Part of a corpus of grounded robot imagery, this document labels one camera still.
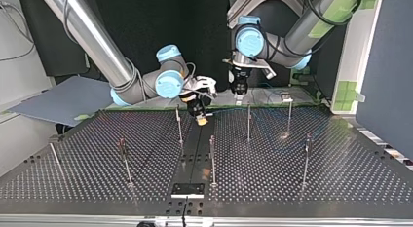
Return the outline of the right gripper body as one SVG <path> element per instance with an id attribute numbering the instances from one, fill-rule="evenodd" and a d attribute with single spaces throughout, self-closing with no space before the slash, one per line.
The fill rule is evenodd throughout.
<path id="1" fill-rule="evenodd" d="M 201 119 L 206 117 L 206 107 L 211 104 L 208 96 L 189 92 L 179 96 L 180 100 L 187 105 L 191 116 Z"/>

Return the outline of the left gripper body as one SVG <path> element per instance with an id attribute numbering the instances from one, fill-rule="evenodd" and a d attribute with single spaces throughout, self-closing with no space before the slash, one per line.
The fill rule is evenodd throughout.
<path id="1" fill-rule="evenodd" d="M 230 73 L 232 80 L 230 81 L 230 89 L 233 94 L 245 95 L 248 90 L 247 79 L 250 76 L 251 69 L 245 67 L 233 67 Z"/>

